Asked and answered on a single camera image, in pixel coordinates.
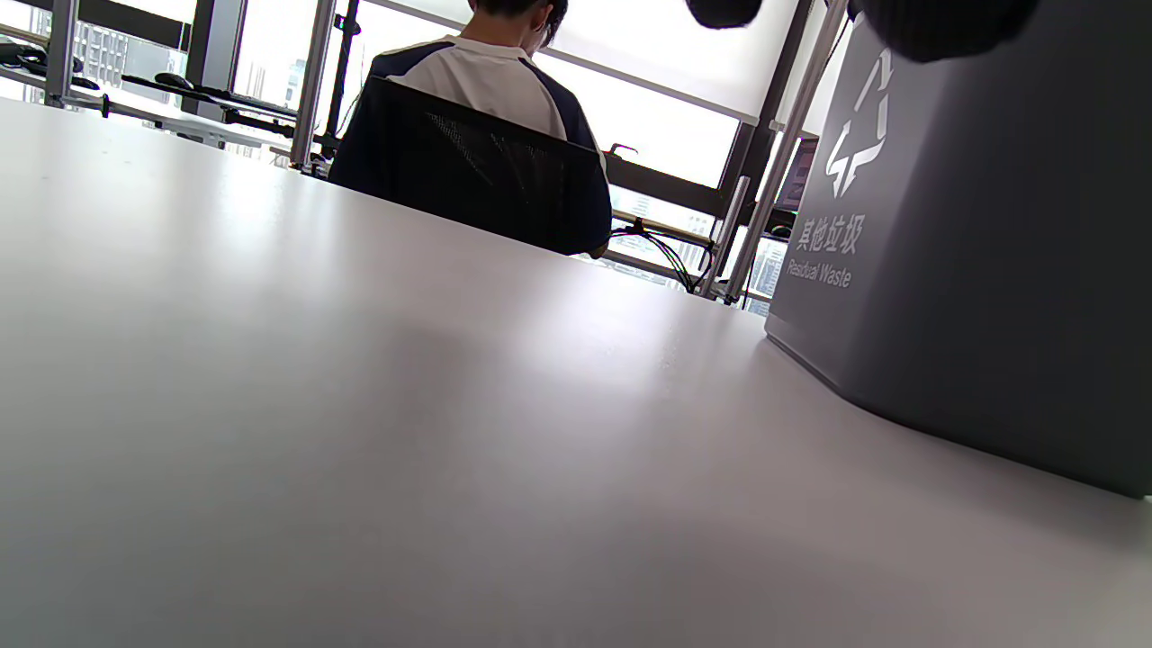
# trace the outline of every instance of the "man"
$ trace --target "man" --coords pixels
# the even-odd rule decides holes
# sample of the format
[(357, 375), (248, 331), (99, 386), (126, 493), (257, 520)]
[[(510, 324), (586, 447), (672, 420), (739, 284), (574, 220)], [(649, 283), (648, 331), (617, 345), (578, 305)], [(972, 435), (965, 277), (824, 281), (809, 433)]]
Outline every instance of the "man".
[[(555, 36), (568, 0), (469, 3), (472, 20), (458, 37), (380, 54), (372, 61), (372, 75), (599, 152), (576, 96), (531, 62)], [(349, 136), (355, 137), (353, 129)], [(338, 153), (334, 172), (342, 171), (340, 165)], [(582, 194), (581, 202), (590, 209), (581, 210), (577, 229), (588, 242), (585, 251), (599, 256), (612, 228), (607, 178), (591, 179)]]

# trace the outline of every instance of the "black object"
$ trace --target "black object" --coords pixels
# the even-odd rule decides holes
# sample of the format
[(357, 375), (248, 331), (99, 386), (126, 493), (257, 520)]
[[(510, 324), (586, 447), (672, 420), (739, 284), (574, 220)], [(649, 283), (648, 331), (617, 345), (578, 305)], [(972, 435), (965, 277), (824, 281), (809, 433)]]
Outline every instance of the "black object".
[(100, 86), (94, 81), (89, 80), (89, 78), (84, 78), (83, 76), (74, 76), (73, 77), (73, 85), (75, 85), (77, 88), (83, 88), (85, 90), (92, 90), (94, 92), (98, 92), (100, 90)]
[[(48, 54), (35, 45), (0, 43), (0, 66), (24, 68), (37, 76), (45, 76), (48, 73)], [(73, 58), (73, 74), (82, 71), (84, 61)]]
[(196, 86), (192, 85), (191, 81), (170, 71), (161, 71), (156, 75), (156, 82), (165, 85), (172, 85), (174, 88), (183, 88), (184, 90), (196, 90)]
[(612, 227), (596, 151), (376, 76), (329, 180), (560, 254)]
[(215, 88), (209, 88), (206, 85), (196, 86), (194, 90), (189, 90), (182, 85), (170, 85), (167, 83), (157, 83), (154, 81), (143, 78), (139, 76), (134, 76), (126, 74), (122, 77), (129, 83), (135, 83), (137, 85), (143, 85), (145, 88), (151, 88), (153, 90), (161, 90), (164, 92), (174, 92), (181, 97), (187, 97), (189, 99), (196, 99), (197, 101), (204, 101), (207, 104), (214, 104), (221, 108), (235, 108), (240, 111), (251, 111), (258, 113), (265, 113), (274, 119), (290, 119), (296, 120), (296, 111), (288, 110), (283, 106), (278, 106), (275, 104), (270, 104), (267, 101), (262, 101), (252, 97), (245, 97), (243, 95), (236, 95), (235, 92), (229, 92), (227, 90), (217, 90)]
[[(696, 21), (712, 29), (744, 27), (761, 0), (688, 0)], [(849, 14), (867, 16), (880, 39), (914, 61), (970, 56), (1011, 40), (1039, 0), (851, 0)]]

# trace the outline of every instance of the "mesh chair back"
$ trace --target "mesh chair back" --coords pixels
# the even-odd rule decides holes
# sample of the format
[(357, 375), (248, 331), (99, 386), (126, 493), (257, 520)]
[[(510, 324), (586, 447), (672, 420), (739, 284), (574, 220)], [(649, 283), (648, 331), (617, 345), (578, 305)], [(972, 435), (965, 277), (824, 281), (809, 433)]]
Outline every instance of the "mesh chair back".
[(333, 164), (338, 184), (559, 251), (574, 239), (573, 188), (602, 174), (599, 156), (372, 77)]

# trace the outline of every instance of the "black cable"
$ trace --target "black cable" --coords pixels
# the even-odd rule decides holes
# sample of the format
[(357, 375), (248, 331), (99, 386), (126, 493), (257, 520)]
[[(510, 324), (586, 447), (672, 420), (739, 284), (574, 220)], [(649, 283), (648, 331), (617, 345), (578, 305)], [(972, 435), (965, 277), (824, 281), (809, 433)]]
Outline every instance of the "black cable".
[(708, 255), (708, 263), (704, 268), (704, 272), (700, 273), (698, 278), (692, 279), (692, 273), (688, 270), (688, 265), (684, 264), (684, 259), (681, 258), (676, 250), (672, 249), (668, 243), (660, 240), (658, 236), (666, 236), (674, 241), (681, 241), (690, 244), (696, 244), (692, 241), (685, 241), (674, 234), (664, 232), (651, 232), (644, 228), (643, 220), (637, 220), (635, 224), (629, 225), (620, 229), (614, 229), (612, 232), (612, 238), (615, 236), (639, 236), (645, 241), (652, 243), (652, 246), (660, 251), (668, 259), (668, 265), (677, 282), (684, 287), (689, 294), (695, 294), (704, 281), (704, 276), (708, 273), (712, 269), (712, 264), (715, 262), (715, 255), (713, 254), (712, 246), (704, 247), (704, 253)]

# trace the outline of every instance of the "office desk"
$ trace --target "office desk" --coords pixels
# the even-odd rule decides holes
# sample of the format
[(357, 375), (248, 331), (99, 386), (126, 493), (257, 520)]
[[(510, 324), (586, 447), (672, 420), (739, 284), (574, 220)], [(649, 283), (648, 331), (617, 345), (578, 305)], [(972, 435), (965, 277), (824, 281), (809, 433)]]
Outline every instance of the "office desk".
[(13, 122), (5, 646), (1147, 646), (1149, 506), (861, 412), (758, 317)]

